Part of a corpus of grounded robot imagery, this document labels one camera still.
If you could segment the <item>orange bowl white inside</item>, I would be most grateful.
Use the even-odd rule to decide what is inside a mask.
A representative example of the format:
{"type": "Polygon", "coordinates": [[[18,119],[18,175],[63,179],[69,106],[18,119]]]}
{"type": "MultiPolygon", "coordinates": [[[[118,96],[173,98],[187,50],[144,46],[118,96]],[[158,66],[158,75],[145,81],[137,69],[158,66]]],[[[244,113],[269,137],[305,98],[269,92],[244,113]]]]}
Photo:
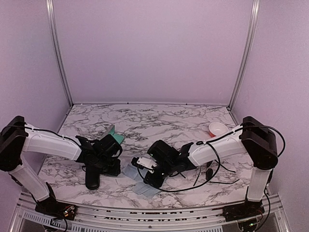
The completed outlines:
{"type": "Polygon", "coordinates": [[[209,124],[209,135],[216,137],[228,132],[228,127],[220,122],[212,122],[209,124]]]}

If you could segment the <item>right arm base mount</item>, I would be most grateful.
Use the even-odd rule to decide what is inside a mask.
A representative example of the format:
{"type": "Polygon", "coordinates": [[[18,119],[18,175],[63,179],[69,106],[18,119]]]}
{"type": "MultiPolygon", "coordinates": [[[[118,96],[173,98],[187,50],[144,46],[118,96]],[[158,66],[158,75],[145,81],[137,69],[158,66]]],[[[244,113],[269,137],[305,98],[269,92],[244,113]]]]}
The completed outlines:
{"type": "Polygon", "coordinates": [[[262,215],[264,212],[262,200],[253,202],[249,201],[247,197],[242,203],[223,207],[223,216],[226,222],[262,215]]]}

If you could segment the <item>aluminium frame post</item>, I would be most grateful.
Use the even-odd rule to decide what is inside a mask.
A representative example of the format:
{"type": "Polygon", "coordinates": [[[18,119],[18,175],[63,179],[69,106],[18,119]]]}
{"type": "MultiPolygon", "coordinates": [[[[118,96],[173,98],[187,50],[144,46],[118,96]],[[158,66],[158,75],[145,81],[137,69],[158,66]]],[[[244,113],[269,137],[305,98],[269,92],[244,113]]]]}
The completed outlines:
{"type": "Polygon", "coordinates": [[[65,66],[63,63],[63,58],[61,54],[61,47],[60,42],[58,38],[58,32],[57,32],[57,26],[56,26],[56,16],[54,11],[54,1],[53,0],[46,0],[46,8],[47,8],[47,17],[51,32],[51,38],[52,38],[52,44],[53,49],[56,57],[56,64],[57,68],[60,74],[60,80],[64,89],[64,93],[68,102],[69,108],[72,108],[74,106],[72,95],[70,92],[69,83],[67,80],[66,72],[65,72],[65,66]]]}
{"type": "Polygon", "coordinates": [[[239,71],[237,74],[236,82],[232,91],[232,95],[229,101],[228,108],[230,111],[234,108],[236,104],[237,97],[240,92],[241,84],[244,79],[246,67],[247,67],[247,62],[250,56],[250,52],[252,50],[253,46],[253,41],[255,37],[255,32],[256,32],[256,27],[257,27],[257,22],[258,22],[258,15],[259,15],[259,10],[260,10],[260,0],[253,0],[252,1],[252,9],[251,9],[251,14],[250,14],[250,20],[249,20],[249,26],[248,26],[248,31],[247,31],[247,36],[246,36],[246,41],[245,41],[245,46],[244,46],[244,51],[243,55],[241,58],[240,66],[239,66],[239,71]]]}

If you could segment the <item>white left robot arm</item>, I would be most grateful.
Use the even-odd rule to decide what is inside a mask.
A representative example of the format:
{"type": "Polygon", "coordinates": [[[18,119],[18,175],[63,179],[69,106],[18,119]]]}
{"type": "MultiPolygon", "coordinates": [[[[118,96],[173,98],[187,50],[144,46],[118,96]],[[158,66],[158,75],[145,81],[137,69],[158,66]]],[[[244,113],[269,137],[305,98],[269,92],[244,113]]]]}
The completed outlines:
{"type": "Polygon", "coordinates": [[[22,116],[16,116],[0,133],[0,169],[26,188],[51,215],[61,211],[61,204],[50,185],[43,182],[23,158],[24,153],[46,154],[82,163],[85,186],[96,190],[101,175],[120,174],[122,152],[120,143],[111,134],[95,140],[80,135],[68,137],[36,128],[26,123],[22,116]]]}

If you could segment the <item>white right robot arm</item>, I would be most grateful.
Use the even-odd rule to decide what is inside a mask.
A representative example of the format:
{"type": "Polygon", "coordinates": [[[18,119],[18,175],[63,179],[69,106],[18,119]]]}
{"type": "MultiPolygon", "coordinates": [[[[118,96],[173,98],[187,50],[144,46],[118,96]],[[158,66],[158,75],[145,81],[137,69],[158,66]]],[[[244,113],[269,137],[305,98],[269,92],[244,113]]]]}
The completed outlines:
{"type": "Polygon", "coordinates": [[[245,117],[240,125],[223,135],[204,142],[187,143],[180,150],[158,140],[147,153],[155,160],[156,166],[149,169],[143,181],[156,189],[162,186],[167,176],[174,173],[193,170],[212,160],[220,161],[228,156],[247,153],[253,162],[253,170],[247,200],[239,206],[239,212],[245,217],[257,210],[270,173],[279,161],[273,129],[252,116],[245,117]]]}

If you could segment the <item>black rimless sunglasses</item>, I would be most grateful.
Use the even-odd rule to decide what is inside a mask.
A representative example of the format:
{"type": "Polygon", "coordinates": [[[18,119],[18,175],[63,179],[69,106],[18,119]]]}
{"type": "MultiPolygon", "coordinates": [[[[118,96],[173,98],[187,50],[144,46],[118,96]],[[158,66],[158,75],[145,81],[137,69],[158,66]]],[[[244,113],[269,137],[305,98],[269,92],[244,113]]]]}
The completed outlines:
{"type": "MultiPolygon", "coordinates": [[[[235,173],[235,171],[232,171],[232,170],[226,168],[226,167],[223,166],[222,164],[219,164],[219,161],[215,160],[215,162],[218,164],[218,166],[224,168],[226,171],[235,173]]],[[[237,179],[237,180],[235,180],[235,181],[233,181],[233,182],[230,182],[230,183],[228,183],[228,182],[212,181],[211,179],[212,179],[212,176],[213,176],[213,173],[214,173],[214,172],[213,172],[213,169],[210,168],[211,164],[212,164],[211,161],[208,162],[208,163],[206,164],[206,173],[205,173],[206,181],[208,181],[209,183],[212,183],[212,184],[232,185],[232,184],[234,184],[234,183],[236,183],[236,182],[239,181],[239,179],[237,179]]]]}

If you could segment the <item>aluminium frame post left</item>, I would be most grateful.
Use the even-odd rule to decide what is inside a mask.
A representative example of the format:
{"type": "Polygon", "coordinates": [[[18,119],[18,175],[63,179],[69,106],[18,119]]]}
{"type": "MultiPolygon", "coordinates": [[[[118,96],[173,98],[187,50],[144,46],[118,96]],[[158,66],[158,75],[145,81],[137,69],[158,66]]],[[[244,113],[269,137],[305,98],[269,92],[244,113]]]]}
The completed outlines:
{"type": "Polygon", "coordinates": [[[56,16],[54,11],[54,1],[53,0],[46,0],[46,8],[47,8],[47,17],[51,32],[51,38],[52,38],[52,44],[53,49],[56,57],[56,64],[57,68],[60,74],[60,80],[64,89],[64,93],[68,102],[69,108],[72,108],[74,106],[72,95],[70,92],[69,83],[67,80],[66,72],[65,72],[65,66],[63,63],[63,58],[61,54],[61,47],[60,42],[58,38],[58,32],[57,32],[57,26],[56,26],[56,16]]]}

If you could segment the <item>light blue cleaning cloth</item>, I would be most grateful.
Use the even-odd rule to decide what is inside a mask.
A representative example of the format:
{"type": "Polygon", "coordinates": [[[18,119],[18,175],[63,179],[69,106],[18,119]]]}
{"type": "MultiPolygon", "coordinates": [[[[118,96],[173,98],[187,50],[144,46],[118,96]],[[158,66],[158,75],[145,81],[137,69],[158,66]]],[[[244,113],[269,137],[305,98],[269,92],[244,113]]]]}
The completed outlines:
{"type": "Polygon", "coordinates": [[[138,170],[135,166],[133,166],[132,164],[127,164],[123,169],[122,169],[122,173],[136,181],[136,182],[142,182],[142,178],[140,177],[139,173],[138,173],[138,170]]]}

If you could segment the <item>black glasses case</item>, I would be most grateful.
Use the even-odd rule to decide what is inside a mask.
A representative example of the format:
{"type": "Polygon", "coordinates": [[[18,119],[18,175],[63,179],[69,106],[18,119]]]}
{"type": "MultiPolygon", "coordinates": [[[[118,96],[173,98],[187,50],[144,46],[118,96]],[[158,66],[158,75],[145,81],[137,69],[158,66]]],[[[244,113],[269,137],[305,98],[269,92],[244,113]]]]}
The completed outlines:
{"type": "Polygon", "coordinates": [[[99,188],[99,169],[92,166],[86,166],[85,172],[85,186],[89,190],[96,190],[99,188]]]}

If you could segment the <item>light blue cloth front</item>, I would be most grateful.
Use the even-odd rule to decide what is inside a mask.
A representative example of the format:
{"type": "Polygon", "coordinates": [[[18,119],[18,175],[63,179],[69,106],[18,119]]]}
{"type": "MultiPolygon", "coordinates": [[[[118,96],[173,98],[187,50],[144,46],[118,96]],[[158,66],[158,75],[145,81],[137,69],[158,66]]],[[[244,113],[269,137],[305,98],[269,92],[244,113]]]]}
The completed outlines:
{"type": "Polygon", "coordinates": [[[160,190],[151,187],[142,182],[138,182],[134,188],[132,189],[134,193],[138,195],[143,195],[146,198],[152,199],[156,194],[160,192],[160,190]]]}

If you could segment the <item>aluminium front rail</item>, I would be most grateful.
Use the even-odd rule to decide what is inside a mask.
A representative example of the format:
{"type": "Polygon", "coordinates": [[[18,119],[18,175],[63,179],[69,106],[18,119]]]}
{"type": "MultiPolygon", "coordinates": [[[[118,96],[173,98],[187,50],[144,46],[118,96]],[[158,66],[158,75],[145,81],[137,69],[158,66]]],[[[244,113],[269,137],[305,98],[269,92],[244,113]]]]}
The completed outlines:
{"type": "Polygon", "coordinates": [[[289,232],[278,195],[263,199],[265,212],[227,221],[227,204],[194,208],[138,209],[76,204],[75,218],[63,221],[35,211],[35,202],[21,193],[11,220],[10,232],[289,232]]]}

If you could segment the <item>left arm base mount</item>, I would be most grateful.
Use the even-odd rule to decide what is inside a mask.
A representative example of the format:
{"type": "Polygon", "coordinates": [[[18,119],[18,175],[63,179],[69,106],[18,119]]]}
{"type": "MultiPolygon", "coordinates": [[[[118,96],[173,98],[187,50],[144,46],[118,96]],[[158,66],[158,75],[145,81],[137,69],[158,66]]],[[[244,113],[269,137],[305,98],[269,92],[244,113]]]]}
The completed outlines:
{"type": "Polygon", "coordinates": [[[70,203],[59,202],[56,199],[52,187],[48,183],[46,184],[49,190],[49,197],[47,199],[43,201],[37,201],[32,195],[32,198],[36,203],[35,211],[57,218],[74,220],[76,216],[77,206],[70,203]]]}

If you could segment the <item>grey marbled glasses case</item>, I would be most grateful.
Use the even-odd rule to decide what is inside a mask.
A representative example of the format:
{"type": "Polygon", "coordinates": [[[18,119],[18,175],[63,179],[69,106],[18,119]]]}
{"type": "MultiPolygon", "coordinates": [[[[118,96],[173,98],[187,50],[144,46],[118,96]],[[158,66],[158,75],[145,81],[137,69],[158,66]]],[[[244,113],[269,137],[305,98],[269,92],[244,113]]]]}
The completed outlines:
{"type": "Polygon", "coordinates": [[[115,132],[115,125],[111,124],[103,133],[102,138],[106,135],[110,134],[119,144],[121,144],[124,141],[124,136],[117,134],[115,132]]]}

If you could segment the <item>aluminium frame post right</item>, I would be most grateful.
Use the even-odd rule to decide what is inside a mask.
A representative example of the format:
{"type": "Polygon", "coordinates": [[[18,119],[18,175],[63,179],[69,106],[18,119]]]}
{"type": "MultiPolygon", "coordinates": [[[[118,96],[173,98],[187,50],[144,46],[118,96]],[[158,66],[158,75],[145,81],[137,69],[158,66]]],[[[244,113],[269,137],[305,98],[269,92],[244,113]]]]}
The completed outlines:
{"type": "Polygon", "coordinates": [[[248,31],[247,31],[247,36],[246,36],[246,41],[245,41],[245,46],[244,46],[244,51],[243,55],[241,58],[240,66],[239,66],[239,71],[237,74],[236,82],[232,91],[232,95],[229,101],[228,108],[230,111],[234,108],[236,104],[237,97],[240,92],[241,84],[244,79],[246,67],[247,67],[247,62],[250,56],[250,52],[252,50],[253,46],[253,41],[255,37],[255,32],[256,32],[256,27],[257,27],[257,22],[258,22],[258,15],[259,15],[259,10],[260,10],[260,0],[253,0],[252,1],[252,9],[251,9],[251,14],[250,14],[250,20],[249,20],[249,26],[248,26],[248,31]]]}

